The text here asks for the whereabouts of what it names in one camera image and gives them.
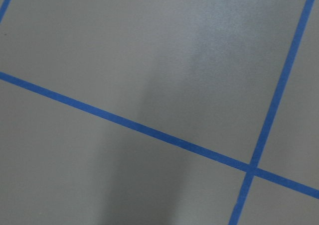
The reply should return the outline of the brown paper table cover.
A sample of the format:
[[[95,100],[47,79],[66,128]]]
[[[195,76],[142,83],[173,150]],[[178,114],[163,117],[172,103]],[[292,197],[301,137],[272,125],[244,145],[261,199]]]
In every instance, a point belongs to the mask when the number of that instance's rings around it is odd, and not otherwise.
[[[249,163],[306,0],[11,0],[0,71]],[[226,225],[245,173],[0,83],[3,225]]]

